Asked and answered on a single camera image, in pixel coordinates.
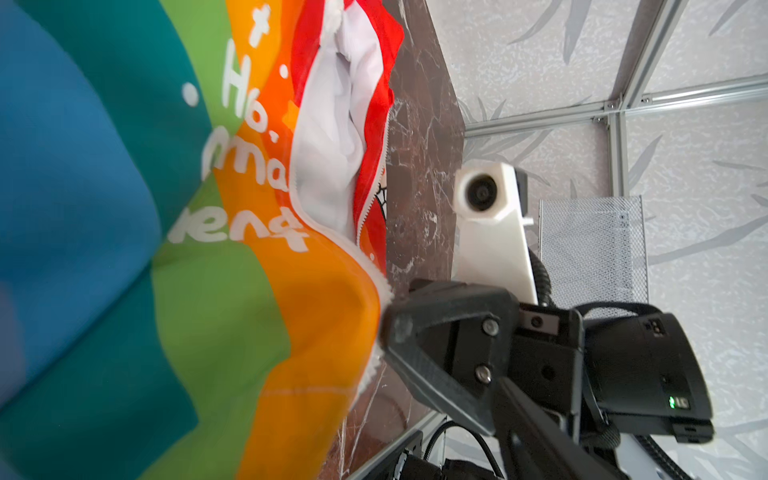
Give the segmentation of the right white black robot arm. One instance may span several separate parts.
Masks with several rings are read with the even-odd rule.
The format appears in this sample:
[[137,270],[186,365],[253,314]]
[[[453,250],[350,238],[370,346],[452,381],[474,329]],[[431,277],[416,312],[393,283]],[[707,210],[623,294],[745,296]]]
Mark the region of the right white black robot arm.
[[619,479],[624,434],[672,475],[658,435],[702,444],[714,435],[706,383],[677,318],[611,302],[559,309],[500,287],[418,282],[383,316],[389,365],[422,404],[488,452],[486,467],[409,456],[404,479]]

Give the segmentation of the rainbow striped kids jacket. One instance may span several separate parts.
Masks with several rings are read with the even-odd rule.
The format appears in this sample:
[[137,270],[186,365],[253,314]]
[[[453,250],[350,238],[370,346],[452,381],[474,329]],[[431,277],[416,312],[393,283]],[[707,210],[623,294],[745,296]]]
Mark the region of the rainbow striped kids jacket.
[[1,475],[315,479],[380,363],[379,1],[1,5]]

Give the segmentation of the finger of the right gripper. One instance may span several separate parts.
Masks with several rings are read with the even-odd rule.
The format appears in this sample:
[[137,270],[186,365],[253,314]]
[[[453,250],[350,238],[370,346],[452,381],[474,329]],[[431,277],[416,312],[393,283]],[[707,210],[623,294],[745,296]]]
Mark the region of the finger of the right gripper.
[[515,473],[513,438],[518,437],[544,479],[618,479],[577,446],[510,379],[498,381],[492,397],[495,437],[504,448],[504,465]]
[[416,400],[492,435],[494,382],[507,375],[519,312],[501,287],[417,279],[387,307],[381,348]]

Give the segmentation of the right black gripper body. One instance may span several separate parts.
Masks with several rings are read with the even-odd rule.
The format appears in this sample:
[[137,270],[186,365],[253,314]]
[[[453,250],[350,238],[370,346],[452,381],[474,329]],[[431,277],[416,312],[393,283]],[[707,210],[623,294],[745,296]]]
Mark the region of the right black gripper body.
[[578,311],[520,305],[508,376],[574,441],[580,436],[583,365],[584,328]]

